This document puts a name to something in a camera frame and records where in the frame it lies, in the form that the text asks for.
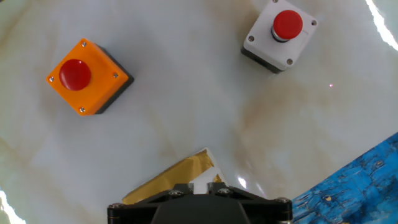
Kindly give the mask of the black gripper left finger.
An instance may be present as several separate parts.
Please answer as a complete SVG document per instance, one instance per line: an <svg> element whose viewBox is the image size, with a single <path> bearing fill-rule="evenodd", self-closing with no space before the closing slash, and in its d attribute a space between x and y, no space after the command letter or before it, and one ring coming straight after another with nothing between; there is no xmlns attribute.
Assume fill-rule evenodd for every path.
<svg viewBox="0 0 398 224"><path fill-rule="evenodd" d="M135 204L114 203L107 207L108 224L151 223L157 209L173 199L193 195L194 184L176 184Z"/></svg>

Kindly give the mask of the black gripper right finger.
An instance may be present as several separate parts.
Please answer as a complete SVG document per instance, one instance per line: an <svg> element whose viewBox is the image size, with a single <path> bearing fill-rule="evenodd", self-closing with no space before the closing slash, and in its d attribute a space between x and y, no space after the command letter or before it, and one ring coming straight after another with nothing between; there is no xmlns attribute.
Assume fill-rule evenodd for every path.
<svg viewBox="0 0 398 224"><path fill-rule="evenodd" d="M233 199L242 206L251 223L287 223L292 224L292 201L285 197L265 199L224 182L207 183L209 195Z"/></svg>

